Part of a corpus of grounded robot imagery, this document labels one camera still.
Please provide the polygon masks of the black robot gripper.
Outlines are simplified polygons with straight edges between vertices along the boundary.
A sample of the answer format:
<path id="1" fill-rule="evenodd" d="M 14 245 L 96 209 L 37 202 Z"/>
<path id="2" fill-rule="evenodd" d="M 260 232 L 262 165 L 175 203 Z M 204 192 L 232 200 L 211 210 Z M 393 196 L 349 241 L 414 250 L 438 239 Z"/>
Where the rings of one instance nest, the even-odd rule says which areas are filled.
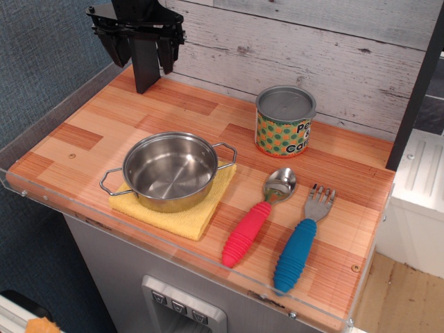
<path id="1" fill-rule="evenodd" d="M 124 67 L 131 51 L 127 38 L 157 41 L 157 56 L 165 74 L 173 71 L 180 44 L 185 43 L 182 15 L 165 8 L 159 1 L 111 1 L 90 5 L 94 33 L 112 58 Z"/>

